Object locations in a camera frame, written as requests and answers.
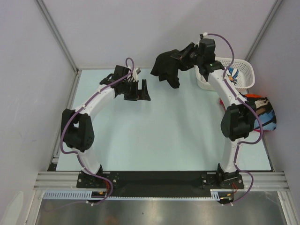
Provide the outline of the black printed t-shirt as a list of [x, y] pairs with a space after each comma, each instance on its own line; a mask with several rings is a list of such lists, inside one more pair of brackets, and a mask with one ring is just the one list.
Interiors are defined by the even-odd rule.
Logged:
[[260, 119], [263, 131], [275, 130], [277, 127], [277, 118], [270, 101], [266, 97], [245, 99], [250, 103], [255, 103], [255, 111]]
[[172, 58], [172, 55], [178, 52], [179, 50], [174, 49], [159, 54], [150, 72], [151, 75], [157, 76], [160, 82], [167, 81], [173, 89], [178, 89], [180, 87], [178, 71], [185, 70], [177, 59]]

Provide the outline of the red t-shirt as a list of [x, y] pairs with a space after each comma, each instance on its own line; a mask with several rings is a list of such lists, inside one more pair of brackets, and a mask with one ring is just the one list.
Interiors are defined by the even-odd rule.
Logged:
[[225, 107], [222, 100], [220, 100], [225, 114], [221, 121], [222, 134], [234, 141], [238, 138], [246, 138], [252, 131], [259, 131], [259, 128], [255, 128], [257, 121], [256, 106], [254, 103], [246, 102], [246, 105], [232, 104]]

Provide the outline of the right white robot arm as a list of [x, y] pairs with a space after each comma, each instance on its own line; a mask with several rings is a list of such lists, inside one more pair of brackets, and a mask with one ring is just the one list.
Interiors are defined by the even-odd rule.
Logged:
[[225, 107], [220, 124], [225, 137], [222, 160], [217, 166], [216, 174], [212, 178], [204, 176], [202, 184], [223, 189], [243, 189], [242, 176], [237, 169], [238, 151], [239, 145], [254, 129], [256, 106], [250, 104], [230, 82], [225, 67], [216, 60], [215, 48], [213, 39], [203, 38], [199, 44], [190, 43], [171, 57], [183, 68], [197, 66], [199, 73], [217, 92]]

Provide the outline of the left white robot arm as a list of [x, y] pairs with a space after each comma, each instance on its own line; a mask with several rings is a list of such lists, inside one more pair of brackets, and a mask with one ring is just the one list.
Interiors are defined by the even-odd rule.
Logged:
[[138, 67], [117, 65], [114, 72], [103, 78], [89, 99], [75, 109], [65, 109], [61, 119], [60, 148], [64, 154], [76, 155], [82, 172], [88, 174], [87, 182], [97, 188], [103, 184], [102, 166], [94, 156], [92, 145], [95, 140], [93, 120], [100, 111], [117, 96], [126, 101], [151, 98], [147, 81], [139, 81]]

